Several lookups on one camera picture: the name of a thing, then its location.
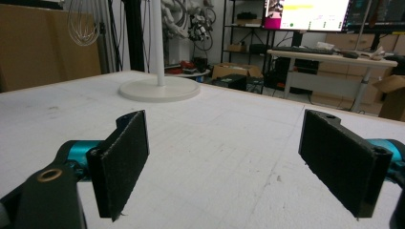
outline computer screen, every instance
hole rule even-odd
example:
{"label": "computer screen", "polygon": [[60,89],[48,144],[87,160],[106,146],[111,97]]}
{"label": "computer screen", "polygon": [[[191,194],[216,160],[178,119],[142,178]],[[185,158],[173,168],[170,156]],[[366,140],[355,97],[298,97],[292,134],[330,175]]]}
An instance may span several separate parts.
{"label": "computer screen", "polygon": [[[344,31],[359,32],[369,0],[352,0]],[[373,0],[363,28],[364,33],[405,31],[404,0]]]}
{"label": "computer screen", "polygon": [[351,0],[265,0],[263,28],[342,31]]}

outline screw hole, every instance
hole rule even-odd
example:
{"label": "screw hole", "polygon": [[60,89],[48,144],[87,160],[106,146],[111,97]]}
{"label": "screw hole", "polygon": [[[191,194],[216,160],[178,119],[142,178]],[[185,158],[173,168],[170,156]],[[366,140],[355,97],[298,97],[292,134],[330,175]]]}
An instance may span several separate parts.
{"label": "screw hole", "polygon": [[60,169],[50,169],[47,170],[36,178],[39,182],[48,182],[54,180],[62,175],[62,170]]}

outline desk leg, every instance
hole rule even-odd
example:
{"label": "desk leg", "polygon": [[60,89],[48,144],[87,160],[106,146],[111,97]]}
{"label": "desk leg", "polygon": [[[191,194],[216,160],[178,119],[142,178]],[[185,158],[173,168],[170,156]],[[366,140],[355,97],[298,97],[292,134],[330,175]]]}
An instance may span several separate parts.
{"label": "desk leg", "polygon": [[353,106],[351,111],[358,112],[358,107],[360,105],[361,99],[363,98],[364,92],[366,92],[367,85],[369,84],[370,75],[372,74],[372,68],[368,67],[366,74],[364,75],[363,79],[361,80],[360,87],[358,88],[357,95],[355,97]]}
{"label": "desk leg", "polygon": [[291,80],[292,80],[291,73],[294,72],[294,66],[295,66],[295,58],[291,58],[289,61],[286,87],[284,88],[284,98],[288,98],[289,89],[291,88]]}

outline white table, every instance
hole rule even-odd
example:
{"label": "white table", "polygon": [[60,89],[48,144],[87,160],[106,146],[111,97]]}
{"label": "white table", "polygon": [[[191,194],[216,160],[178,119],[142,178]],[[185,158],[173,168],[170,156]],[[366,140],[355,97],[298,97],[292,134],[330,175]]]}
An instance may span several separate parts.
{"label": "white table", "polygon": [[66,141],[103,140],[117,117],[147,116],[150,156],[118,221],[77,184],[89,228],[388,228],[400,188],[384,182],[372,219],[355,219],[298,155],[305,109],[364,138],[405,142],[405,123],[202,85],[175,103],[141,103],[125,72],[0,94],[0,196],[48,165]]}
{"label": "white table", "polygon": [[[268,53],[276,56],[291,58],[288,68],[288,76],[286,87],[284,90],[284,98],[288,97],[289,89],[291,87],[317,91],[320,93],[335,94],[345,97],[354,98],[352,106],[353,112],[358,112],[363,94],[366,91],[367,85],[373,69],[387,69],[395,67],[397,63],[390,60],[370,60],[367,58],[345,58],[341,55],[326,55],[326,54],[313,54],[302,52],[282,52],[269,50]],[[316,74],[298,73],[294,70],[295,59],[307,59],[320,62],[330,62],[335,64],[348,64],[353,66],[366,67],[366,73],[363,75],[361,82],[353,82],[349,80],[342,80],[333,77],[326,77]]]}

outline round base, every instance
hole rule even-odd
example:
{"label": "round base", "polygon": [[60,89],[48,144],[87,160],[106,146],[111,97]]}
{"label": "round base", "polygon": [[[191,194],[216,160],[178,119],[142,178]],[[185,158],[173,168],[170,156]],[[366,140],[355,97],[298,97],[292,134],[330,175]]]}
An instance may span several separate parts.
{"label": "round base", "polygon": [[178,77],[164,77],[165,86],[158,86],[157,78],[131,81],[119,87],[119,93],[139,102],[176,102],[200,93],[196,81]]}

